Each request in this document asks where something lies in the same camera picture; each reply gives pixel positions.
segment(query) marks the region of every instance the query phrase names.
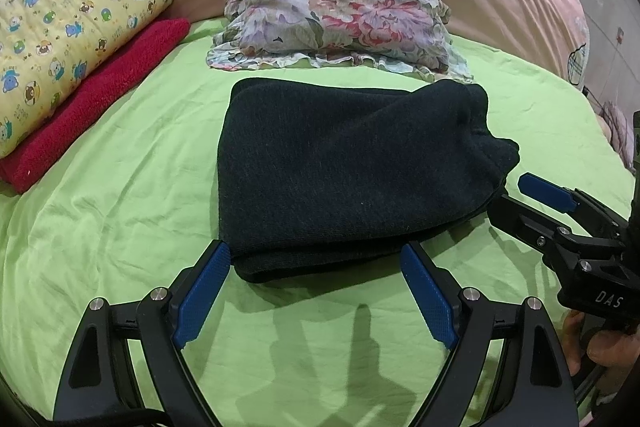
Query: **wrinkled sheet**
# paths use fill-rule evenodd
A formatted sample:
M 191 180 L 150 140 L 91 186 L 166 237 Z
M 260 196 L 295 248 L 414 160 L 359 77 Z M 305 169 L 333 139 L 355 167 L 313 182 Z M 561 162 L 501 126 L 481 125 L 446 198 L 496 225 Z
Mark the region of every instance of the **wrinkled sheet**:
M 195 25 L 25 195 L 0 185 L 0 371 L 45 415 L 87 303 L 98 295 L 137 300 L 170 284 L 217 236 L 216 145 L 232 85 L 255 75 L 209 70 L 205 56 L 220 28 Z M 632 176 L 580 92 L 485 45 L 454 45 L 489 94 L 489 128 L 520 144 L 512 194 L 531 171 L 628 215 Z M 423 85 L 366 66 L 259 74 L 327 86 Z M 556 277 L 486 216 L 424 245 L 462 285 L 509 302 L 539 296 L 560 323 Z M 159 407 L 140 344 L 131 346 L 146 403 Z M 466 425 L 482 414 L 499 347 L 492 343 Z M 232 269 L 184 356 L 225 427 L 394 427 L 408 424 L 446 352 L 389 257 L 266 285 L 247 284 Z

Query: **plaid heart pattern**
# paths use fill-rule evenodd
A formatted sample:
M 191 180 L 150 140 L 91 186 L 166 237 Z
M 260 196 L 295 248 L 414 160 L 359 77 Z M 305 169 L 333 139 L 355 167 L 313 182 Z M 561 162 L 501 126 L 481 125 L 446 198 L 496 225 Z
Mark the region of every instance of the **plaid heart pattern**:
M 576 51 L 569 55 L 566 64 L 567 79 L 572 86 L 578 86 L 584 76 L 584 65 L 587 58 L 587 45 L 581 45 Z

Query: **wall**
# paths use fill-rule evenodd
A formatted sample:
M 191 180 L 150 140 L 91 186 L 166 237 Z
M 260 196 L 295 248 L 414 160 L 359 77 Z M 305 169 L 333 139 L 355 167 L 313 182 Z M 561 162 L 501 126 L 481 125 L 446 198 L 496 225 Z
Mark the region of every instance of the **wall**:
M 611 100 L 631 118 L 640 110 L 640 3 L 580 1 L 591 34 L 585 85 L 600 103 Z M 622 42 L 617 39 L 619 28 L 624 32 Z

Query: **metal screw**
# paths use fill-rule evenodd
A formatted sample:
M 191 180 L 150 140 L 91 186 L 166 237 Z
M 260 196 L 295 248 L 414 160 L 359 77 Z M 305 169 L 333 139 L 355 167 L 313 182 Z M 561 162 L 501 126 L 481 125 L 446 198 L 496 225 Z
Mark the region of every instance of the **metal screw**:
M 104 299 L 101 297 L 96 297 L 89 303 L 89 309 L 97 312 L 100 308 L 104 306 Z
M 468 301 L 477 301 L 480 298 L 480 292 L 475 288 L 465 288 L 462 292 L 465 299 Z
M 152 301 L 161 301 L 162 299 L 164 299 L 166 297 L 166 288 L 162 288 L 162 286 L 160 286 L 159 288 L 154 288 L 151 290 L 151 300 Z
M 542 302 L 536 297 L 529 297 L 527 299 L 527 306 L 529 306 L 529 308 L 531 308 L 532 310 L 539 310 L 540 308 L 542 308 Z

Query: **floral pillow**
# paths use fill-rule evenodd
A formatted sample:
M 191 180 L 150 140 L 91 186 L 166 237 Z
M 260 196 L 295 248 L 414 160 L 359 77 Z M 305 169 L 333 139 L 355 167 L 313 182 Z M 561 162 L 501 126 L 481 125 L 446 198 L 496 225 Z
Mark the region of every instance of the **floral pillow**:
M 226 0 L 230 25 L 214 37 L 212 68 L 255 70 L 371 60 L 427 80 L 471 80 L 453 48 L 441 0 Z

